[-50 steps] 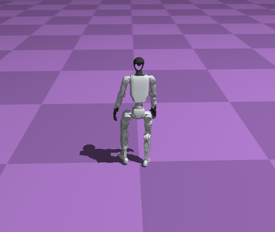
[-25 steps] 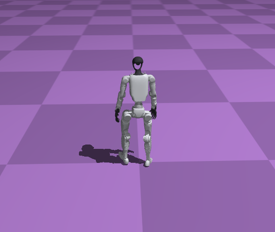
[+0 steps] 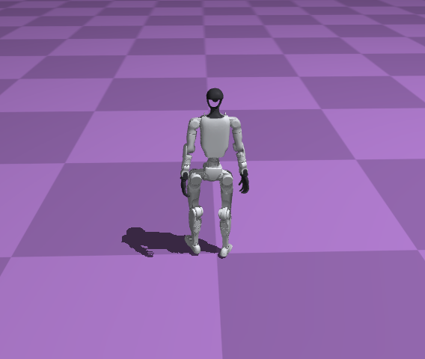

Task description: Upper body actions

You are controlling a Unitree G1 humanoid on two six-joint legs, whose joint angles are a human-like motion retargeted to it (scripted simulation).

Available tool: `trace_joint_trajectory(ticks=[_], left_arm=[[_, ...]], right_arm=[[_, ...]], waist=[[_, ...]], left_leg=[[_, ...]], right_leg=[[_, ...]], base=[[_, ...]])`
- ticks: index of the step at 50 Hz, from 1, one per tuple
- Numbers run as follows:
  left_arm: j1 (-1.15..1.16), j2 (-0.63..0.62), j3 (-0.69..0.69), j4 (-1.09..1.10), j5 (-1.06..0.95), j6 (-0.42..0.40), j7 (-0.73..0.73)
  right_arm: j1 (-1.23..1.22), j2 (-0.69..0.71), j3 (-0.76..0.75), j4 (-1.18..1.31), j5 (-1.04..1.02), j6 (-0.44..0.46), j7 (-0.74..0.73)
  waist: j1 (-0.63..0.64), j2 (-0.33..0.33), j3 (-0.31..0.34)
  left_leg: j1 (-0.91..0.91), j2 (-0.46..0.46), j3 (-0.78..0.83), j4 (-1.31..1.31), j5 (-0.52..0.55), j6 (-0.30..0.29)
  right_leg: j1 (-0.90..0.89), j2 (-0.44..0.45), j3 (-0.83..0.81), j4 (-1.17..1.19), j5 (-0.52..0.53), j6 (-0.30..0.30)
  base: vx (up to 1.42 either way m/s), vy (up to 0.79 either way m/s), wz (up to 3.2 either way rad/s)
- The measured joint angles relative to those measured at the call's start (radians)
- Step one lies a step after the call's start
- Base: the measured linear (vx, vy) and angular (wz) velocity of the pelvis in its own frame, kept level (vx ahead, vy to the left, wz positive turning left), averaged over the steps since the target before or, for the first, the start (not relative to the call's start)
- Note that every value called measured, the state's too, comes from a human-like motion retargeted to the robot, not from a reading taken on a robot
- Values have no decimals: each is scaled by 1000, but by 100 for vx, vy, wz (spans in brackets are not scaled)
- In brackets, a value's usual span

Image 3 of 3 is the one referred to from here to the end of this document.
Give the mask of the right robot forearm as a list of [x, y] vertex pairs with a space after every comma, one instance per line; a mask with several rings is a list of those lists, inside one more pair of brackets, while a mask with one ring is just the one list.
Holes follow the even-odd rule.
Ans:
[[247, 169], [247, 162], [246, 162], [246, 159], [245, 159], [245, 148], [244, 148], [243, 143], [242, 143], [242, 146], [243, 146], [243, 151], [239, 151], [236, 154], [236, 157], [238, 159], [239, 172], [243, 175], [243, 171], [245, 169], [248, 171], [248, 169]]

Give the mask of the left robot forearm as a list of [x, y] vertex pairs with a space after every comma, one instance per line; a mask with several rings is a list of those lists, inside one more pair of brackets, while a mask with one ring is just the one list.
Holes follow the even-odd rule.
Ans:
[[184, 172], [188, 173], [189, 176], [189, 169], [191, 164], [192, 155], [187, 153], [187, 145], [184, 144], [183, 146], [183, 162], [182, 162], [182, 170], [180, 172], [180, 175], [183, 176]]

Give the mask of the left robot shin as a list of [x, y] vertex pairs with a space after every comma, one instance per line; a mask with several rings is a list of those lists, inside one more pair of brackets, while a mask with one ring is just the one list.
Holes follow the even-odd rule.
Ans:
[[196, 218], [196, 211], [194, 208], [189, 210], [189, 227], [192, 235], [192, 244], [198, 244], [198, 235], [201, 230], [201, 218]]

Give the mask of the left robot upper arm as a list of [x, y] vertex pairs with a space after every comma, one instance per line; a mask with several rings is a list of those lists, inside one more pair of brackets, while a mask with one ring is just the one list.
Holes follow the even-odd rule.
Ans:
[[187, 131], [187, 153], [193, 153], [195, 151], [195, 139], [198, 129], [201, 125], [201, 117], [194, 117], [189, 121], [188, 131]]

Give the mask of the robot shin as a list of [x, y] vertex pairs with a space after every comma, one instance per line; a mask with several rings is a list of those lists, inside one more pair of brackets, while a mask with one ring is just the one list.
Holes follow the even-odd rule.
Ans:
[[231, 228], [231, 211], [228, 209], [226, 213], [226, 221], [220, 220], [220, 230], [222, 235], [223, 248], [228, 248], [228, 240]]
[[198, 244], [198, 235], [201, 230], [201, 218], [196, 218], [196, 211], [194, 208], [189, 210], [189, 227], [192, 235], [192, 244]]

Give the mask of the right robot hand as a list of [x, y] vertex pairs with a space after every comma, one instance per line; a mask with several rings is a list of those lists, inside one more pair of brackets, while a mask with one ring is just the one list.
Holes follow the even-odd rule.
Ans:
[[239, 190], [239, 191], [242, 191], [241, 193], [247, 193], [248, 191], [249, 191], [249, 181], [248, 181], [248, 172], [247, 172], [247, 170], [245, 169], [244, 171], [243, 171], [243, 175], [242, 174], [240, 174], [240, 176], [242, 177], [242, 179], [241, 179], [241, 181], [240, 181], [240, 183], [239, 183], [239, 185], [241, 185], [241, 183], [242, 183], [242, 188], [241, 188], [241, 190]]

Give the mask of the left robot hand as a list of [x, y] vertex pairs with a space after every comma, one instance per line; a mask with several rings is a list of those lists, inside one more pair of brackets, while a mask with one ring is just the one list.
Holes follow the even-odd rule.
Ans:
[[186, 180], [188, 179], [188, 173], [184, 172], [183, 176], [180, 177], [181, 179], [181, 189], [182, 189], [182, 193], [186, 196], [186, 197], [190, 197], [187, 193], [186, 193]]

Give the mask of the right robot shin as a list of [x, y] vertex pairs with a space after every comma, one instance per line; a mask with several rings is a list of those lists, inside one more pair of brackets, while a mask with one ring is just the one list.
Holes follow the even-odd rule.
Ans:
[[223, 248], [228, 248], [228, 240], [231, 228], [231, 211], [228, 209], [226, 213], [226, 221], [220, 220], [220, 230], [222, 235]]

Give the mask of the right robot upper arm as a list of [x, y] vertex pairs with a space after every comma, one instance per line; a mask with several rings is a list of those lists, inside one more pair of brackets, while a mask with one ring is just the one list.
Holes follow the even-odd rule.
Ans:
[[234, 151], [242, 151], [242, 129], [241, 129], [241, 123], [239, 122], [239, 119], [237, 117], [229, 117], [230, 120], [230, 126], [233, 128], [233, 139], [235, 143], [233, 144]]

